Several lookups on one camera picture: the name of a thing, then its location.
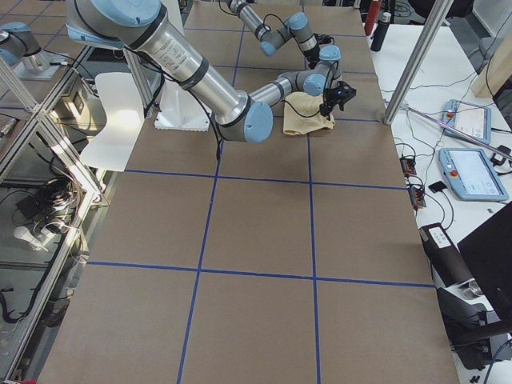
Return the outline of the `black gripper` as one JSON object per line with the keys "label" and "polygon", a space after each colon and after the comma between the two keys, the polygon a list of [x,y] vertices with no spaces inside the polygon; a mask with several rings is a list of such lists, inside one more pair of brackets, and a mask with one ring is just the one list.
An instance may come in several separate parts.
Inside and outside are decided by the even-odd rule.
{"label": "black gripper", "polygon": [[338,106],[340,110],[344,110],[345,91],[344,86],[324,89],[323,103],[319,106],[321,115],[330,114],[333,109]]}
{"label": "black gripper", "polygon": [[320,50],[321,46],[316,44],[313,48],[306,50],[304,52],[304,57],[307,60],[307,65],[309,69],[314,69],[318,62],[320,61]]}

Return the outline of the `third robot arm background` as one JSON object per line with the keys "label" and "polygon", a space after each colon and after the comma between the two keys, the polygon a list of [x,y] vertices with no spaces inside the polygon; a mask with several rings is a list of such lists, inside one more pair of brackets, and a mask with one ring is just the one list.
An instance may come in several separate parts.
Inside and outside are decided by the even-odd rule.
{"label": "third robot arm background", "polygon": [[50,81],[59,64],[52,66],[53,54],[44,52],[31,29],[23,22],[1,26],[1,57],[21,80]]}

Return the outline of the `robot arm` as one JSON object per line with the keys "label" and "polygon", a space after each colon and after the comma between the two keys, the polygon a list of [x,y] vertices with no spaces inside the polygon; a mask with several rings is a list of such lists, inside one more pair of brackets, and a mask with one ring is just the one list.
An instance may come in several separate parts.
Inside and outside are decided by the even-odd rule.
{"label": "robot arm", "polygon": [[322,97],[318,112],[324,117],[356,95],[341,80],[340,49],[334,44],[322,46],[303,12],[272,30],[247,2],[227,5],[254,33],[265,55],[294,40],[309,63],[308,70],[281,74],[251,94],[236,90],[171,24],[168,9],[160,1],[68,1],[66,28],[69,37],[81,44],[147,55],[212,111],[220,136],[227,141],[267,140],[274,124],[271,107],[293,92]]}
{"label": "robot arm", "polygon": [[266,56],[273,56],[288,41],[294,40],[302,52],[309,69],[316,67],[320,60],[321,46],[334,41],[328,34],[313,32],[307,16],[298,12],[285,20],[275,14],[261,18],[248,1],[218,1],[219,8],[225,3],[231,15],[237,16],[259,41]]}

